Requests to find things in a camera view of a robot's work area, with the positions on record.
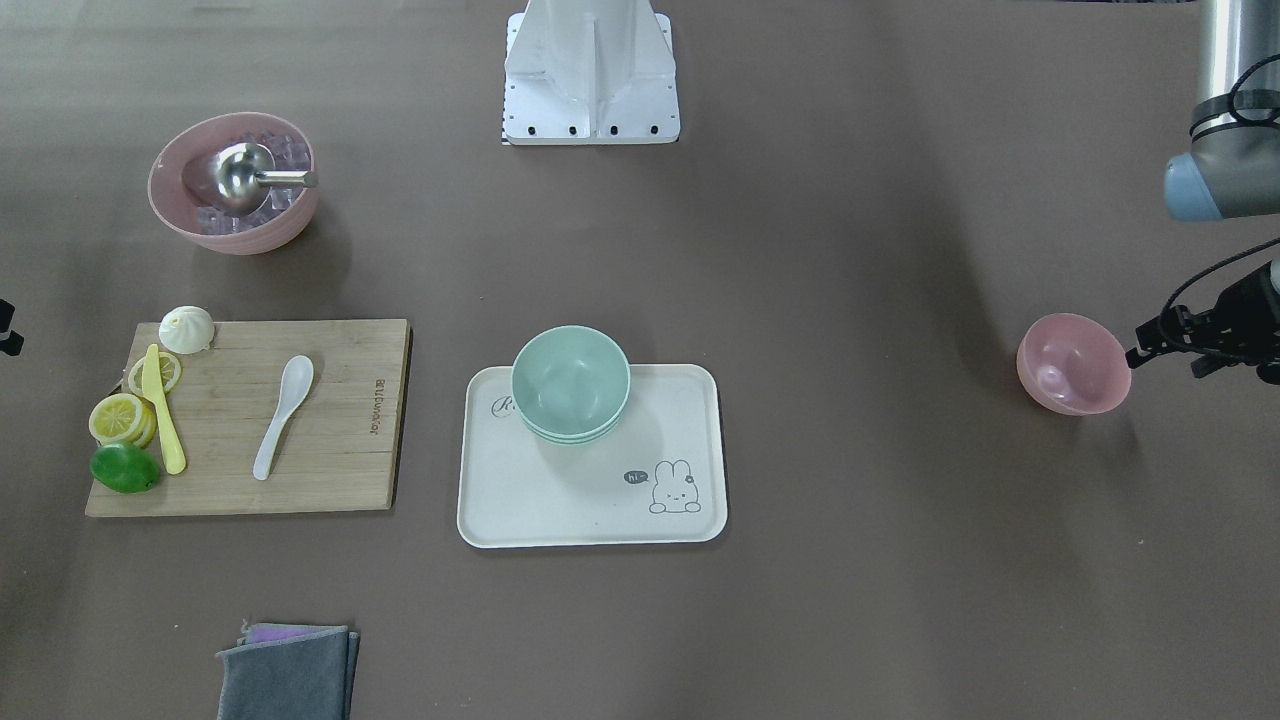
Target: white ceramic spoon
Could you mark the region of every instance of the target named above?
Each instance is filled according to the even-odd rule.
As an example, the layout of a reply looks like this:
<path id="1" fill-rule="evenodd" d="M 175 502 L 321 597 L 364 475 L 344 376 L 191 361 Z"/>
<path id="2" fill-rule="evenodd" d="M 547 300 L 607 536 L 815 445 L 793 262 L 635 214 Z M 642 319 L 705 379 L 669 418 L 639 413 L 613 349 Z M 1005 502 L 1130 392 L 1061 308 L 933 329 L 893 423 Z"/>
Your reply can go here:
<path id="1" fill-rule="evenodd" d="M 284 364 L 284 374 L 280 375 L 280 402 L 275 406 L 275 416 L 266 427 L 266 436 L 257 448 L 257 457 L 253 459 L 253 477 L 265 480 L 271 473 L 271 459 L 275 456 L 275 443 L 280 442 L 280 430 L 289 415 L 302 405 L 307 393 L 311 392 L 311 379 L 315 377 L 315 366 L 306 355 L 294 355 Z"/>

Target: lemon slice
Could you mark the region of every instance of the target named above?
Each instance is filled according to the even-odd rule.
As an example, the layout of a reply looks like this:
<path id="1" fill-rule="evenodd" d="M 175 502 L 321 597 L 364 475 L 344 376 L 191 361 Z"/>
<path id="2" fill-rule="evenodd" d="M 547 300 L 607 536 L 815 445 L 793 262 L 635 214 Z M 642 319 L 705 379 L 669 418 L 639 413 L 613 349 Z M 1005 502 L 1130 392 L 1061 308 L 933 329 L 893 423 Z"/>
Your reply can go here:
<path id="1" fill-rule="evenodd" d="M 138 447 L 146 447 L 151 445 L 151 439 L 156 437 L 155 410 L 151 407 L 151 404 L 148 402 L 143 402 L 142 406 L 145 410 L 148 410 L 148 413 L 146 413 L 146 418 L 143 419 L 142 434 L 131 441 L 133 445 Z"/>
<path id="2" fill-rule="evenodd" d="M 118 392 L 104 397 L 93 406 L 93 411 L 88 415 L 88 432 L 102 445 L 133 442 L 146 430 L 148 415 L 151 423 L 155 423 L 155 411 L 138 396 Z"/>
<path id="3" fill-rule="evenodd" d="M 133 364 L 129 370 L 129 392 L 133 395 L 142 395 L 142 361 L 146 357 L 138 357 L 138 361 Z M 173 386 L 178 384 L 178 378 L 182 377 L 182 363 L 170 352 L 160 351 L 160 379 L 164 380 L 164 391 L 169 392 Z"/>

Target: yellow knife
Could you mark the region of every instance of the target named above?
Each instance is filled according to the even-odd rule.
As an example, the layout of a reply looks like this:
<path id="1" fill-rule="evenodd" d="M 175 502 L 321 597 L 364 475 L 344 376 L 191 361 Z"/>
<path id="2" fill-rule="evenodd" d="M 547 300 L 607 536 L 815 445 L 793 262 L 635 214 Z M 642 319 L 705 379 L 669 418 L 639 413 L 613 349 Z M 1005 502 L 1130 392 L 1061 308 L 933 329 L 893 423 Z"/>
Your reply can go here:
<path id="1" fill-rule="evenodd" d="M 156 434 L 160 436 L 160 455 L 164 456 L 164 469 L 177 475 L 187 469 L 187 455 L 178 442 L 178 430 L 169 415 L 169 404 L 164 398 L 164 380 L 160 379 L 160 346 L 151 343 L 146 359 L 142 360 L 142 397 L 156 406 Z"/>

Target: mint green bowl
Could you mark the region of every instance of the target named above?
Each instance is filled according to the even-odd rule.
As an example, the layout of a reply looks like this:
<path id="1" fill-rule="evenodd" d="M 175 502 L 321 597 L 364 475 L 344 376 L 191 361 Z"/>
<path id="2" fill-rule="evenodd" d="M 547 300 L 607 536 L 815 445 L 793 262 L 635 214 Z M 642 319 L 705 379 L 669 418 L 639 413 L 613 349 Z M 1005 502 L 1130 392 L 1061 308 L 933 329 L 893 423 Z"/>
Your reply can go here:
<path id="1" fill-rule="evenodd" d="M 631 365 L 609 336 L 582 325 L 540 333 L 516 355 L 511 396 L 539 437 L 582 445 L 603 437 L 627 405 Z"/>

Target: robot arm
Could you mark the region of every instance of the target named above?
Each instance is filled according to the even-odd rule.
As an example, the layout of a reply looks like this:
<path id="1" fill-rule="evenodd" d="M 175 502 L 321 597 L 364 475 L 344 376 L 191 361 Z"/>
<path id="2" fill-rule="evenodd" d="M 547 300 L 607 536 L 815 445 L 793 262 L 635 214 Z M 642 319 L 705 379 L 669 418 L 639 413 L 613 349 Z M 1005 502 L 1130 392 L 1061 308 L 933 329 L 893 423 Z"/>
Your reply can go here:
<path id="1" fill-rule="evenodd" d="M 1165 170 L 1165 204 L 1178 220 L 1280 213 L 1280 0 L 1201 4 L 1192 149 Z"/>

